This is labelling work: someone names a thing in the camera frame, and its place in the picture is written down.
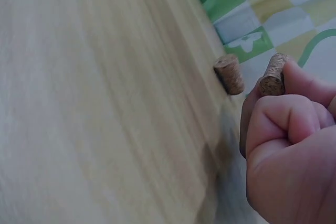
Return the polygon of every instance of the checkered fabric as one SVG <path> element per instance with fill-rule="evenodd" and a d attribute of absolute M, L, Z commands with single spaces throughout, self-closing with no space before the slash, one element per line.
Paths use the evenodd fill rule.
<path fill-rule="evenodd" d="M 249 92 L 276 52 L 335 82 L 336 0 L 200 0 Z"/>

